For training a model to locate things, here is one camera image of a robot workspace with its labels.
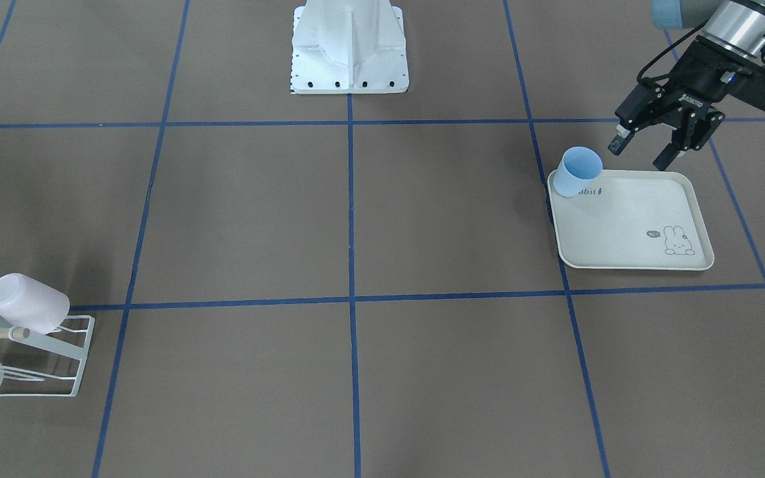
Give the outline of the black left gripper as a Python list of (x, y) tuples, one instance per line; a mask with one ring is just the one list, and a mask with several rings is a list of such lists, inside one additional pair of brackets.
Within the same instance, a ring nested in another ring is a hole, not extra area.
[(608, 151), (620, 155), (635, 133), (665, 124), (672, 127), (671, 144), (659, 152), (652, 165), (658, 171), (667, 171), (682, 151), (705, 144), (719, 126), (720, 118), (713, 104), (728, 94), (726, 87), (736, 74), (752, 70), (755, 70), (752, 61), (698, 37), (670, 72), (655, 78), (638, 78), (614, 112), (619, 126)]

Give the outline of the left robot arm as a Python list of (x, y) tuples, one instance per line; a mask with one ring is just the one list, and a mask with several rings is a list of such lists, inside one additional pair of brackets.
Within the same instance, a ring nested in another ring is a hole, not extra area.
[(653, 1), (651, 19), (661, 29), (686, 29), (689, 46), (665, 74), (641, 68), (616, 109), (608, 151), (622, 154), (637, 132), (663, 124), (671, 140), (653, 166), (665, 171), (707, 144), (725, 119), (716, 104), (726, 97), (765, 112), (765, 1)]

